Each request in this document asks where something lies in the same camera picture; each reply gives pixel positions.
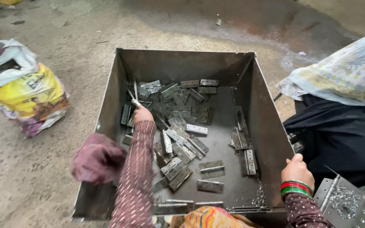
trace hand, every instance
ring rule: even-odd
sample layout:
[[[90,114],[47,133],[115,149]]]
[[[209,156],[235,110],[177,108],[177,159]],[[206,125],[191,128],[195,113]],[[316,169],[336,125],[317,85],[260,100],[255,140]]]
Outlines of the hand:
[[[302,154],[295,154],[292,159],[287,159],[287,167],[281,171],[281,180],[298,180],[315,189],[315,179],[307,169],[307,164],[302,161]]]
[[[133,113],[133,124],[140,121],[154,121],[152,114],[144,106],[139,106]]]

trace polka dot fabric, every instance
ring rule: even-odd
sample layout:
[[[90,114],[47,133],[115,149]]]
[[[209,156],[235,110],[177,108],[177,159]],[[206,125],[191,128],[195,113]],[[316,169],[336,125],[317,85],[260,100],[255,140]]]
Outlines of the polka dot fabric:
[[[141,121],[135,125],[109,228],[153,227],[150,195],[155,132],[156,124],[153,121]]]
[[[323,218],[317,202],[304,194],[292,193],[285,198],[288,222],[295,228],[333,228]]]

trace red bangle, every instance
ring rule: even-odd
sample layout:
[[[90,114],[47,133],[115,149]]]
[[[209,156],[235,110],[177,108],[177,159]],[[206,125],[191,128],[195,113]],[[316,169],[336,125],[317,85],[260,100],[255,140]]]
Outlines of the red bangle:
[[[301,189],[306,190],[309,194],[312,195],[311,191],[307,187],[305,187],[304,185],[294,183],[294,182],[286,182],[286,183],[281,184],[281,188],[288,187],[288,186],[299,187]]]

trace metal box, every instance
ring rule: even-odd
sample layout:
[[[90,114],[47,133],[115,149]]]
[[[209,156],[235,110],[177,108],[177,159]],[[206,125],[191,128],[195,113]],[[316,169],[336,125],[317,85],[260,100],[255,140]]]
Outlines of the metal box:
[[[264,194],[271,207],[269,213],[285,212],[280,197],[281,170],[286,166],[285,159],[291,158],[294,151],[254,52],[191,52],[118,48],[109,73],[95,129],[95,132],[105,134],[116,142],[121,142],[122,107],[126,103],[127,85],[133,81],[133,77],[145,82],[160,80],[162,84],[200,79],[219,80],[219,88],[224,88],[220,90],[231,93],[221,97],[226,104],[229,104],[226,108],[235,107],[235,105],[242,107]],[[219,120],[212,126],[223,128],[221,130],[224,131],[228,129],[227,134],[230,134],[229,128],[237,124],[235,116],[218,117],[218,115],[219,112],[215,111],[214,118]],[[203,142],[206,144],[206,140],[214,140],[221,136],[209,133]],[[226,173],[236,172],[233,170],[240,169],[238,156],[233,155],[233,152],[228,155],[224,151],[218,151],[216,148],[221,148],[219,150],[224,147],[228,148],[227,140],[226,142],[225,140],[219,141],[223,147],[219,144],[210,147],[206,156],[212,156],[212,153],[218,153],[218,156],[234,156],[234,158],[227,159],[229,160],[227,163],[230,163],[231,167],[226,165]],[[199,172],[197,164],[190,168],[193,169],[194,174]],[[220,200],[218,200],[219,198],[210,200],[227,203],[233,201],[234,197],[240,197],[235,194],[258,190],[259,185],[255,178],[241,178],[236,182],[230,180],[225,182],[224,196],[219,196],[222,197]],[[114,209],[114,193],[115,189],[111,183],[101,186],[82,183],[76,199],[73,219],[81,221],[109,219]]]

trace concrete floor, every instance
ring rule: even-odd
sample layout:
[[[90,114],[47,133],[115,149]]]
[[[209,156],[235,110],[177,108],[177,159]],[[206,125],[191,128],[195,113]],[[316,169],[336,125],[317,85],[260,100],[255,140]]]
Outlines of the concrete floor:
[[[274,85],[293,69],[365,35],[360,2],[25,0],[0,10],[0,38],[28,45],[71,95],[66,117],[32,139],[0,113],[0,228],[106,226],[70,222],[79,184],[68,167],[94,131],[116,47],[256,51],[275,96]],[[19,20],[26,22],[10,24]],[[294,114],[291,99],[276,105],[282,120]]]

